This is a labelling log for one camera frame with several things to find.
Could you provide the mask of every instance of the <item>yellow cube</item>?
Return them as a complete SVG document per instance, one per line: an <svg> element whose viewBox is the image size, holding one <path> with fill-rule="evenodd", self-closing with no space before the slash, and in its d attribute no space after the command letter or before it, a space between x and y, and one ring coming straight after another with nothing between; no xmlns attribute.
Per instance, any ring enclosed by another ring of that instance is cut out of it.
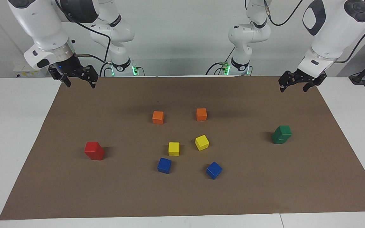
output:
<svg viewBox="0 0 365 228"><path fill-rule="evenodd" d="M199 151L205 150L209 147L209 141L206 136L200 136L196 138L195 144L197 145Z"/></svg>
<svg viewBox="0 0 365 228"><path fill-rule="evenodd" d="M168 143L168 156L180 156L180 143L179 142Z"/></svg>

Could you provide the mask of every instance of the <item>green cube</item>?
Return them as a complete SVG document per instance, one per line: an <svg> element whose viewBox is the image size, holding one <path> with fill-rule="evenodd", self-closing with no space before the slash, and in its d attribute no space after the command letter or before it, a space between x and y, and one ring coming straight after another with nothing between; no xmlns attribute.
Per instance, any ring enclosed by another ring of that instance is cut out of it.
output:
<svg viewBox="0 0 365 228"><path fill-rule="evenodd" d="M283 144L292 136L290 126L279 126L272 134L274 144Z"/></svg>

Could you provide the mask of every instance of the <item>cube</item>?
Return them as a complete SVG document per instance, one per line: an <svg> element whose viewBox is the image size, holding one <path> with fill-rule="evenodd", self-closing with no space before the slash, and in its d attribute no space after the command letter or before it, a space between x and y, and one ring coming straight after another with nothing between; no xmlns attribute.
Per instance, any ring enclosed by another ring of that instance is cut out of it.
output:
<svg viewBox="0 0 365 228"><path fill-rule="evenodd" d="M205 135L196 138L195 144L197 145L199 151L205 150L209 147L209 141Z"/></svg>
<svg viewBox="0 0 365 228"><path fill-rule="evenodd" d="M168 156L180 156L180 143L179 142L168 143Z"/></svg>
<svg viewBox="0 0 365 228"><path fill-rule="evenodd" d="M290 126L279 126L272 134L274 144L283 144L292 136Z"/></svg>
<svg viewBox="0 0 365 228"><path fill-rule="evenodd" d="M208 168L207 168L207 174L212 178L216 179L219 174L222 172L222 167L218 165L218 163L213 162Z"/></svg>
<svg viewBox="0 0 365 228"><path fill-rule="evenodd" d="M197 108L197 121L206 121L207 117L208 115L206 108Z"/></svg>
<svg viewBox="0 0 365 228"><path fill-rule="evenodd" d="M158 162L157 170L162 173L169 174L171 169L171 160L161 158Z"/></svg>
<svg viewBox="0 0 365 228"><path fill-rule="evenodd" d="M98 142L88 142L85 145L84 153L92 160L101 161L105 152Z"/></svg>
<svg viewBox="0 0 365 228"><path fill-rule="evenodd" d="M152 119L153 119L154 124L163 124L164 123L164 112L154 111Z"/></svg>

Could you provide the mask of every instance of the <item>brown table surface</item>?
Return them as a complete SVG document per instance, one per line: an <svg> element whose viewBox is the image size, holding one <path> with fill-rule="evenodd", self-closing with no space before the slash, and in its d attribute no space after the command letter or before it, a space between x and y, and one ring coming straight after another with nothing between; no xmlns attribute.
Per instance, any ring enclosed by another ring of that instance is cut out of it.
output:
<svg viewBox="0 0 365 228"><path fill-rule="evenodd" d="M277 80L100 78L91 89L73 79L0 219L365 211L365 170L319 91L280 93ZM151 123L155 110L164 125ZM293 136L275 145L279 125ZM198 151L203 134L210 147ZM88 141L104 160L84 154ZM168 142L181 143L180 157L168 157ZM172 160L168 175L157 171L161 157ZM216 180L205 173L213 161L223 168Z"/></svg>

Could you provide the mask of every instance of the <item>blue cube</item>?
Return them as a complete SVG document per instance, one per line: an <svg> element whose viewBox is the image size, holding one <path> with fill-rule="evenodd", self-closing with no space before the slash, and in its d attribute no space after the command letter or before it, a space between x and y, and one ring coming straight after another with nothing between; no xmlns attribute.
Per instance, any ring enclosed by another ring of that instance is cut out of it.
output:
<svg viewBox="0 0 365 228"><path fill-rule="evenodd" d="M222 172L222 167L218 165L218 163L213 162L208 168L207 168L207 174L212 178L216 179L219 174Z"/></svg>
<svg viewBox="0 0 365 228"><path fill-rule="evenodd" d="M158 166L157 166L157 170L159 172L163 172L163 173L170 173L170 169L171 169L171 160L165 159L165 158L161 158L160 161L158 162Z"/></svg>

